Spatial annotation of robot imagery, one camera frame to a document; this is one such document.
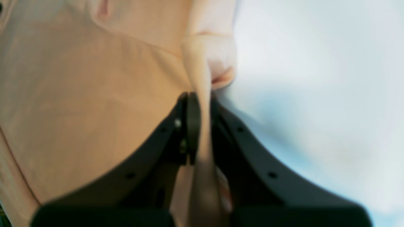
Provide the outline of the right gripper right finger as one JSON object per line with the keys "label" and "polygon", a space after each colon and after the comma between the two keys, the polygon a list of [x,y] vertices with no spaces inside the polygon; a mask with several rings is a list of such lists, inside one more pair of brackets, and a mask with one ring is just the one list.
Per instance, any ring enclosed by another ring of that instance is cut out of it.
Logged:
{"label": "right gripper right finger", "polygon": [[231,227],[371,227],[365,209],[291,170],[211,99],[213,154],[228,179]]}

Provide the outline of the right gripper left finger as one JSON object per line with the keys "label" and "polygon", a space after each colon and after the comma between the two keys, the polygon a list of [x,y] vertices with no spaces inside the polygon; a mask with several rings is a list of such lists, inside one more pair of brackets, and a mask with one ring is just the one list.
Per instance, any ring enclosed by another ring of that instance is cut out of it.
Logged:
{"label": "right gripper left finger", "polygon": [[178,170],[194,164],[200,112],[182,93],[146,141],[107,174],[44,205],[32,227],[174,227],[170,203]]}

